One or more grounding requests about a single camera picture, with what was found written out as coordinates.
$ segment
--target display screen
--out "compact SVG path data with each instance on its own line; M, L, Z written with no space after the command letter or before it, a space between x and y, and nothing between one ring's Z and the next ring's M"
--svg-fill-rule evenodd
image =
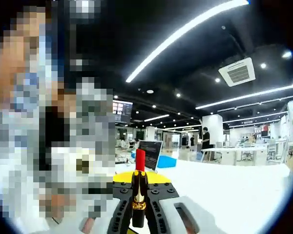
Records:
M132 102L113 100L113 114L115 122L129 123L131 117Z
M139 149L146 152L146 167L155 171L162 149L162 141L140 141Z

